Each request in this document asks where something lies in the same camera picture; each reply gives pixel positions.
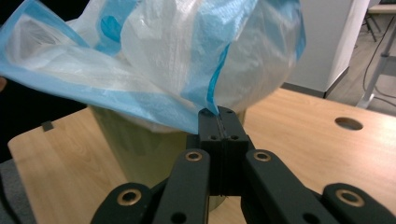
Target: olive green bucket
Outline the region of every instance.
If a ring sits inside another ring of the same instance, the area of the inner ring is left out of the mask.
[[[186,149],[187,133],[154,133],[119,113],[90,106],[121,170],[130,182],[154,187],[168,177],[180,152]],[[243,122],[245,112],[238,114]],[[210,197],[209,210],[225,197]]]

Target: white wall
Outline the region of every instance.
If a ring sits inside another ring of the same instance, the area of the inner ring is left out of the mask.
[[[369,0],[301,0],[306,48],[288,83],[327,91],[347,69]]]

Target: wooden table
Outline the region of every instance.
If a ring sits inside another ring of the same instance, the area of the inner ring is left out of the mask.
[[[362,129],[338,126],[353,118]],[[38,223],[89,223],[98,205],[126,181],[89,109],[9,142]],[[359,187],[396,214],[396,118],[278,90],[247,111],[256,148],[275,152],[312,190],[330,183]],[[209,223],[244,223],[238,198]]]
[[[396,4],[378,4],[370,7],[367,12],[369,14],[396,14]]]

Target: chair leg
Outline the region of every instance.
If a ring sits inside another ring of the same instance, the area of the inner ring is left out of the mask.
[[[375,38],[374,32],[373,32],[373,30],[372,30],[372,28],[371,28],[371,26],[370,26],[370,23],[369,23],[368,19],[367,19],[367,18],[364,18],[364,20],[366,21],[367,29],[370,31],[370,33],[371,33],[372,36],[373,36],[374,42],[376,42],[376,38]]]
[[[373,23],[374,23],[376,29],[378,30],[378,32],[381,33],[381,29],[379,29],[379,26],[378,26],[378,24],[376,23],[374,17],[373,17],[372,15],[370,15],[370,18],[373,20]]]

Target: plastic bag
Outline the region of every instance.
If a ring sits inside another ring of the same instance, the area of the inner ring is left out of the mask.
[[[0,74],[27,87],[197,133],[200,109],[278,88],[304,27],[297,0],[92,0],[69,23],[28,0],[0,49]]]

